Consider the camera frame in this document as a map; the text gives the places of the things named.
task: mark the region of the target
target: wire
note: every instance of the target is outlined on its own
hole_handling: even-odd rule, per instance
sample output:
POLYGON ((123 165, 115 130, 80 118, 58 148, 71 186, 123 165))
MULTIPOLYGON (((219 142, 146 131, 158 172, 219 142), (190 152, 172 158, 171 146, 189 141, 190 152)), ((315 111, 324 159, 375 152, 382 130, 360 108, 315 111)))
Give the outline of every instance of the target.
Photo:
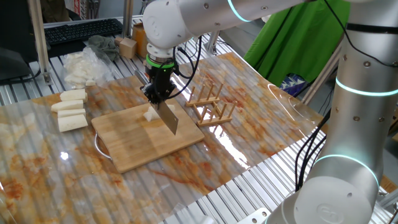
MULTIPOLYGON (((191 58, 189 57, 189 55, 187 54, 187 52, 184 51, 184 49, 182 49, 181 47, 179 47, 178 50, 181 51, 181 53, 183 53, 183 54, 188 58, 189 62, 191 63, 192 70, 193 70, 193 68, 194 68, 193 62, 192 62, 192 59, 191 59, 191 58)), ((189 78, 190 78, 190 77, 188 77, 188 76, 183 75, 183 74, 180 72, 179 69, 176 69, 176 72, 177 72, 177 75, 180 75, 180 76, 183 77, 183 78, 186 78, 186 79, 189 79, 189 78)))
POLYGON ((4 80, 0 82, 0 85, 10 85, 10 84, 19 84, 19 83, 25 83, 28 81, 33 80, 34 78, 38 77, 41 74, 40 69, 37 71, 37 73, 30 78, 22 79, 22 80, 4 80))
POLYGON ((334 90, 334 89, 332 89, 331 92, 330 92, 329 101, 328 101, 328 104, 327 104, 326 107, 325 107, 325 110, 324 110, 322 116, 325 116, 326 110, 328 109, 328 107, 329 107, 329 105, 330 105, 331 94, 333 93, 333 90, 334 90))
POLYGON ((326 122, 329 120, 329 118, 330 118, 330 113, 331 113, 331 110, 329 110, 328 114, 322 119, 322 121, 321 121, 321 123, 319 124, 318 128, 317 128, 317 129, 315 130, 315 132, 314 132, 315 135, 314 135, 314 137, 312 138, 311 143, 310 143, 310 145, 309 145, 309 147, 308 147, 308 150, 306 151, 305 156, 304 156, 303 164, 302 164, 302 166, 301 166, 300 175, 299 175, 299 177, 298 177, 298 186, 296 186, 296 189, 297 189, 297 188, 300 189, 300 188, 303 186, 305 168, 306 168, 306 166, 307 166, 307 164, 308 164, 308 162, 309 162, 309 160, 310 160, 310 157, 308 156, 308 155, 309 155, 309 152, 311 151, 312 144, 313 144, 313 142, 315 141, 315 138, 317 137, 317 135, 318 135, 318 133, 320 132, 321 128, 322 128, 323 125, 325 125, 326 122))
POLYGON ((313 158, 310 170, 312 170, 312 167, 315 164, 315 162, 317 161, 319 154, 322 152, 322 149, 323 149, 323 147, 321 148, 321 150, 318 151, 317 156, 315 156, 315 158, 313 158))
MULTIPOLYGON (((312 149, 311 153, 308 155, 308 157, 306 159, 303 160, 303 164, 301 166, 301 173, 300 173, 300 177, 298 178, 298 187, 302 188, 303 187, 303 183, 304 183, 304 173, 305 173, 305 169, 307 168, 308 162, 310 162, 310 159, 312 157, 312 155, 318 150, 318 148, 326 141, 326 135, 325 137, 322 138, 322 140, 312 149)), ((316 158, 314 158, 313 162, 312 162, 312 166, 311 169, 313 167, 313 165, 315 164, 316 158)))
POLYGON ((319 111, 318 111, 318 114, 321 113, 321 111, 322 111, 324 105, 326 104, 326 102, 328 101, 329 97, 331 96, 332 91, 333 91, 333 89, 330 90, 330 93, 328 94, 328 96, 326 97, 325 101, 323 102, 321 108, 320 108, 319 111))
MULTIPOLYGON (((296 186, 295 191, 296 191, 296 192, 300 190, 300 185, 299 185, 299 183, 300 183, 300 178, 299 178, 299 176, 298 176, 298 166, 299 166, 300 154, 301 154, 301 153, 303 152, 303 150, 306 148, 307 144, 311 141, 311 143, 310 143, 310 145, 309 145, 309 147, 308 147, 308 150, 307 150, 307 152, 305 153, 305 156, 304 156, 304 159, 303 159, 303 162, 304 162, 304 161, 306 160, 306 158, 308 157, 308 153, 309 153, 309 151, 310 151, 310 149, 311 149, 311 147, 312 147, 312 144, 313 144, 315 138, 317 137, 319 131, 321 130, 321 128, 323 127, 323 125, 325 125, 326 122, 329 120, 329 118, 330 118, 330 113, 331 113, 331 110, 329 110, 329 112, 326 114, 326 116, 325 116, 325 117, 322 119, 322 121, 318 124, 316 130, 315 130, 315 131, 311 134, 311 136, 305 141, 304 145, 300 148, 300 150, 299 150, 298 153, 297 153, 296 160, 295 160, 295 186, 296 186)), ((300 171, 300 177, 301 177, 301 176, 304 176, 304 174, 302 174, 302 173, 304 173, 304 172, 305 172, 305 167, 302 166, 302 167, 301 167, 301 171, 300 171)))
POLYGON ((199 51, 198 51, 198 57, 197 57, 197 62, 196 62, 196 64, 195 64, 195 68, 192 68, 192 75, 191 75, 191 77, 189 78, 187 84, 186 84, 178 93, 176 93, 176 94, 174 94, 174 95, 168 97, 167 99, 174 98, 174 97, 178 96, 179 94, 181 94, 181 93, 189 86, 189 84, 191 83, 193 77, 195 76, 195 73, 196 73, 196 71, 197 71, 197 69, 198 69, 199 60, 200 60, 200 54, 201 54, 201 38, 202 38, 202 36, 199 37, 199 51))
POLYGON ((225 42, 225 41, 222 41, 222 40, 217 40, 217 42, 220 42, 220 43, 223 43, 223 44, 226 44, 226 45, 228 45, 229 47, 232 47, 232 46, 231 46, 231 44, 229 44, 229 43, 227 43, 227 42, 225 42))
POLYGON ((347 40, 348 40, 350 46, 352 46, 352 48, 354 48, 357 52, 359 52, 359 53, 361 53, 361 54, 363 54, 363 55, 365 55, 365 56, 368 56, 368 57, 370 57, 370 58, 373 58, 375 61, 379 62, 379 63, 382 64, 382 65, 385 65, 385 66, 387 66, 387 67, 392 67, 392 68, 397 68, 397 67, 398 67, 398 63, 397 63, 397 64, 393 63, 393 64, 390 64, 390 65, 389 65, 389 64, 386 64, 386 63, 380 61, 379 59, 377 59, 376 57, 373 57, 372 55, 369 55, 369 54, 363 52, 362 50, 357 49, 357 48, 353 45, 353 43, 351 42, 351 39, 350 39, 349 36, 348 36, 347 30, 345 29, 343 23, 341 22, 341 20, 339 19, 339 17, 336 15, 336 13, 334 12, 334 10, 333 10, 333 9, 331 8, 331 6, 329 5, 328 1, 327 1, 327 0, 323 0, 323 1, 324 1, 325 4, 328 6, 328 8, 330 9, 331 13, 334 15, 334 17, 336 18, 337 22, 339 23, 339 25, 340 25, 341 28, 343 29, 343 32, 344 32, 344 34, 345 34, 345 36, 346 36, 346 38, 347 38, 347 40))

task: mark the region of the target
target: bamboo cutting board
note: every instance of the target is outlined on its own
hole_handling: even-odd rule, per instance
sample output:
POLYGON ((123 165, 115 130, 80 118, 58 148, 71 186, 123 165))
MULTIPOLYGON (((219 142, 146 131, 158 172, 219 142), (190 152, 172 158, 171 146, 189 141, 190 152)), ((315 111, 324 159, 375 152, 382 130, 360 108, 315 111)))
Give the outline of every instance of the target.
POLYGON ((175 106, 174 114, 178 118, 176 135, 161 119, 151 122, 145 119, 144 113, 151 106, 149 103, 91 120, 119 173, 127 172, 205 138, 177 101, 171 99, 166 103, 175 106))

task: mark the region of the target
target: glossy surface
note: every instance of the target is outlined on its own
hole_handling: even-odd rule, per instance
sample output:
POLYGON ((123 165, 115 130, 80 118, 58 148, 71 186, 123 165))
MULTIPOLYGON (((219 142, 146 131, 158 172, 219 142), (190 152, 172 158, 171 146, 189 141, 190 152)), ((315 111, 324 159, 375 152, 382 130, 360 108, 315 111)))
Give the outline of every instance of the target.
MULTIPOLYGON (((180 77, 173 79, 183 86, 180 77)), ((224 83, 222 101, 238 101, 233 120, 201 128, 204 141, 123 175, 95 151, 91 125, 57 131, 50 105, 59 95, 0 107, 2 217, 10 223, 157 223, 177 204, 191 204, 302 139, 321 119, 235 54, 202 60, 188 89, 213 82, 224 83)), ((88 120, 146 103, 140 85, 129 77, 89 88, 88 120)), ((184 105, 189 96, 186 90, 177 101, 184 105)), ((184 109, 197 120, 193 109, 184 109)))

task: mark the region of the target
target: keyboard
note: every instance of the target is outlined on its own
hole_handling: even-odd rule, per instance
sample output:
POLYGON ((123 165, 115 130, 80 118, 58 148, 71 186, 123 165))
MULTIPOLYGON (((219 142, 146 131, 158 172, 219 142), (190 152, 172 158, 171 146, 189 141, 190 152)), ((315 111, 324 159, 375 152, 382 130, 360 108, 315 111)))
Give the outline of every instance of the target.
POLYGON ((123 26, 117 19, 85 22, 44 29, 49 45, 57 45, 73 40, 86 40, 94 35, 120 34, 123 26))

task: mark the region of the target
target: green cloth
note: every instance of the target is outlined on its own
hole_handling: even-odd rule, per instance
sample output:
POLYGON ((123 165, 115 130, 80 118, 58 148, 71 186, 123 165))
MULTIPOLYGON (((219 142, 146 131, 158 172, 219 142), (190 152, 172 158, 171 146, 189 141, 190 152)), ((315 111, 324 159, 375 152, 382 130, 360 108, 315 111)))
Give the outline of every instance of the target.
MULTIPOLYGON (((349 3, 328 2, 346 24, 349 3)), ((323 0, 302 3, 272 15, 244 59, 276 86, 290 73, 312 82, 336 49, 342 33, 323 0)))

